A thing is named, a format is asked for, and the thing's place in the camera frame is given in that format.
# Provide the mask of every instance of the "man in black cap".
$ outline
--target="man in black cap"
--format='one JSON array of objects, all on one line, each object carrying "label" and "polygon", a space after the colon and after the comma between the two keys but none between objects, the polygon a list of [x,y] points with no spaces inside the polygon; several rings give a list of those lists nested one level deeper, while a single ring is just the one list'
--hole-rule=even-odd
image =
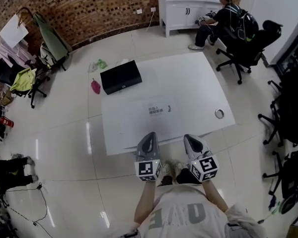
[{"label": "man in black cap", "polygon": [[240,7],[233,4],[232,0],[220,0],[220,2],[224,5],[224,8],[219,10],[213,18],[200,23],[201,27],[195,37],[195,44],[189,45],[189,49],[203,50],[206,39],[213,46],[218,37],[228,35],[224,30],[225,26],[232,32],[236,30],[238,25],[237,14],[241,10]]}]

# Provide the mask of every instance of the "black box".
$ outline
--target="black box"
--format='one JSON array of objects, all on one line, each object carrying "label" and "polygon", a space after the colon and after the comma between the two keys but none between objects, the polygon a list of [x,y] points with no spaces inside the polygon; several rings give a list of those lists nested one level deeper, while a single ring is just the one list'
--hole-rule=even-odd
[{"label": "black box", "polygon": [[142,82],[135,61],[130,61],[100,74],[105,93],[111,94]]}]

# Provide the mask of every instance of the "white tiled floor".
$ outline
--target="white tiled floor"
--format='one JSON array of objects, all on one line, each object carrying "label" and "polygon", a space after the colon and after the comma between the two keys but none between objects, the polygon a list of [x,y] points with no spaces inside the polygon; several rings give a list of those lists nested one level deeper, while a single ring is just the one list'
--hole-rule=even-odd
[{"label": "white tiled floor", "polygon": [[[90,87],[93,78],[100,82],[100,70],[88,73],[89,63],[103,59],[112,68],[122,59],[144,61],[191,53],[194,51],[187,46],[194,37],[194,32],[175,31],[165,38],[162,29],[152,27],[98,41],[76,51],[66,62],[67,71],[51,76],[44,87],[48,97],[38,95],[34,110],[30,100],[23,98],[16,98],[9,106],[6,116],[15,127],[0,144],[0,156],[9,159],[11,153],[22,153],[36,161],[35,172],[49,207],[41,224],[54,238],[101,237],[109,223],[132,220],[144,186],[135,176],[133,153],[106,155],[101,115],[104,92],[96,95]],[[238,85],[233,67],[215,71],[217,64],[227,60],[215,54],[217,47],[222,46],[206,46],[204,54],[224,90],[236,124],[205,137],[221,166],[214,183],[228,205],[238,202],[260,220],[269,215],[271,184],[261,175],[275,170],[271,152],[276,143],[267,147],[262,144],[267,129],[257,114],[270,114],[275,91],[267,81],[278,81],[278,77],[260,61],[251,74],[242,75],[243,84]],[[163,158],[186,160],[182,142],[164,145],[160,151]],[[28,167],[25,171],[34,172]],[[282,199],[280,189],[277,196]],[[8,192],[7,198],[12,208],[31,220],[45,214],[43,199],[36,190]],[[284,216],[270,217],[264,223],[268,237],[285,237],[297,214],[298,205]],[[40,227],[13,212],[11,215],[20,237],[47,237]]]}]

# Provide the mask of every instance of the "shoe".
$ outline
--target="shoe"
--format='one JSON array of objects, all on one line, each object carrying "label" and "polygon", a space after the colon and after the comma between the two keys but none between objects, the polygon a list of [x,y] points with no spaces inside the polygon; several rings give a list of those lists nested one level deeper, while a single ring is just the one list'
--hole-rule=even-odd
[{"label": "shoe", "polygon": [[204,49],[204,47],[199,47],[199,46],[196,46],[195,44],[189,45],[188,48],[191,50],[203,50]]},{"label": "shoe", "polygon": [[32,183],[37,182],[39,180],[39,177],[34,175],[34,176],[32,176],[32,180],[33,180]]},{"label": "shoe", "polygon": [[176,161],[173,163],[174,166],[174,171],[175,171],[175,177],[177,177],[182,169],[188,169],[188,164],[187,163],[182,163],[181,161]]},{"label": "shoe", "polygon": [[34,160],[32,160],[32,158],[30,156],[26,156],[26,157],[28,158],[26,163],[30,166],[34,166],[35,165]]},{"label": "shoe", "polygon": [[210,39],[209,36],[208,36],[208,42],[210,43],[211,46],[214,46],[214,43],[215,43],[215,42],[211,42],[211,39]]},{"label": "shoe", "polygon": [[174,172],[172,168],[173,168],[172,164],[169,161],[165,161],[162,166],[162,174],[163,174],[162,177],[169,176],[173,178]]}]

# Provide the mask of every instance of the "white table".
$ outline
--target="white table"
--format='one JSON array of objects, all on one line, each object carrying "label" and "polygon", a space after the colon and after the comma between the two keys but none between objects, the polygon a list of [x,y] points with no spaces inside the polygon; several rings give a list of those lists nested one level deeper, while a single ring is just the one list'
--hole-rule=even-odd
[{"label": "white table", "polygon": [[159,21],[165,23],[165,35],[170,30],[198,28],[195,21],[207,13],[220,10],[219,0],[158,0]]},{"label": "white table", "polygon": [[[235,124],[224,92],[202,52],[147,60],[137,63],[137,67],[142,83],[102,98],[107,155],[136,150],[123,149],[118,107],[126,102],[172,95],[184,134],[201,136]],[[216,109],[224,111],[224,118],[215,116]],[[183,136],[159,142],[159,145],[183,140]]]}]

